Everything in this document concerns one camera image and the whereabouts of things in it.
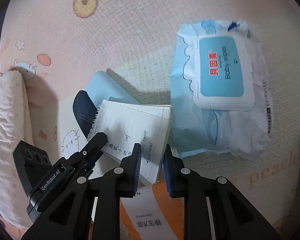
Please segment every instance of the baby wipes package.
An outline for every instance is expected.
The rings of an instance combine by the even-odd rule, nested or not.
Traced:
[[[170,85],[173,140],[181,158],[213,151],[251,159],[270,143],[266,62],[246,22],[182,25]]]
[[[204,34],[189,41],[184,78],[191,80],[197,107],[210,110],[252,108],[252,68],[243,38],[235,32]]]

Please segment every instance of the lined paper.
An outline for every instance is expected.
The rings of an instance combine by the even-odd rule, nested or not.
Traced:
[[[146,185],[154,184],[170,132],[171,112],[169,105],[133,105],[104,100],[88,138],[104,132],[108,143],[102,151],[118,162],[131,155],[135,143],[140,143],[140,180]]]

